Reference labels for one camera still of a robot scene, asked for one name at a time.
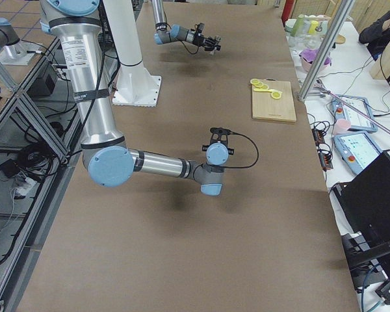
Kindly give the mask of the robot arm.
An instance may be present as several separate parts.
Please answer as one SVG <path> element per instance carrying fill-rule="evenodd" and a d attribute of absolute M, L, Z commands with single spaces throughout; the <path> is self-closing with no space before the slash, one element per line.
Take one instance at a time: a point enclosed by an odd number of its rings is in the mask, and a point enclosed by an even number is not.
<path fill-rule="evenodd" d="M 168 23 L 163 1 L 154 0 L 151 2 L 155 22 L 155 43 L 158 45 L 181 42 L 190 55 L 198 53 L 202 47 L 204 51 L 214 54 L 221 50 L 221 37 L 204 36 L 205 24 L 200 22 L 194 28 L 187 29 L 181 25 Z"/>
<path fill-rule="evenodd" d="M 198 163 L 129 149 L 117 128 L 112 105 L 153 107 L 161 78 L 145 68 L 130 1 L 42 1 L 42 28 L 62 45 L 73 96 L 83 127 L 83 163 L 98 185 L 117 187 L 133 173 L 145 172 L 191 179 L 209 196 L 220 194 L 226 143 L 213 139 L 205 147 L 206 161 Z M 110 31 L 118 56 L 116 91 L 105 73 L 105 54 L 98 36 Z"/>

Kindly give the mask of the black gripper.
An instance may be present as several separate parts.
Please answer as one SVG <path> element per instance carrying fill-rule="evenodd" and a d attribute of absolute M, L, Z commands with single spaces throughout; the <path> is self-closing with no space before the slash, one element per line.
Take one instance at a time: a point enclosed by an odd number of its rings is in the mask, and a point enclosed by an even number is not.
<path fill-rule="evenodd" d="M 217 51 L 220 51 L 221 46 L 215 45 L 220 43 L 220 36 L 204 37 L 200 32 L 196 32 L 193 38 L 193 44 L 197 47 L 203 47 L 204 49 L 212 49 L 209 54 L 214 55 Z"/>

